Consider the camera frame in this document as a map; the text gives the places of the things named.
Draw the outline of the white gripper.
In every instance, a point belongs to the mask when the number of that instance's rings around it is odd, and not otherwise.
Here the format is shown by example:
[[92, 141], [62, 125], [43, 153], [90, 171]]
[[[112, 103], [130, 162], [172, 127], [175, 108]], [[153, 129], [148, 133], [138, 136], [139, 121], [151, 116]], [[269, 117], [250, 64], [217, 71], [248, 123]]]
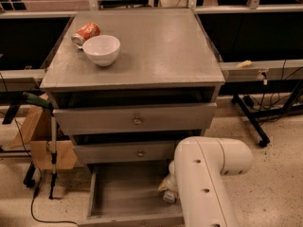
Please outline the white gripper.
[[169, 174], [167, 176], [167, 181], [162, 181], [157, 190], [159, 192], [162, 191], [167, 191], [167, 190], [172, 190], [172, 191], [177, 191], [178, 190], [178, 185], [175, 177], [175, 164], [174, 161], [171, 161], [169, 163]]

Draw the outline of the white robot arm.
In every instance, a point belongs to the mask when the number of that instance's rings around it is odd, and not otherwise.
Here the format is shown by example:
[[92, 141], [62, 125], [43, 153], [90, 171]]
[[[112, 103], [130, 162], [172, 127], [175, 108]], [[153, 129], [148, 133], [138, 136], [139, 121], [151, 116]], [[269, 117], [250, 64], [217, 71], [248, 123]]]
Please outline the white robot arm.
[[186, 227], [240, 227], [222, 177], [244, 174], [252, 163], [251, 149], [240, 140], [188, 137], [158, 189], [165, 201], [181, 202]]

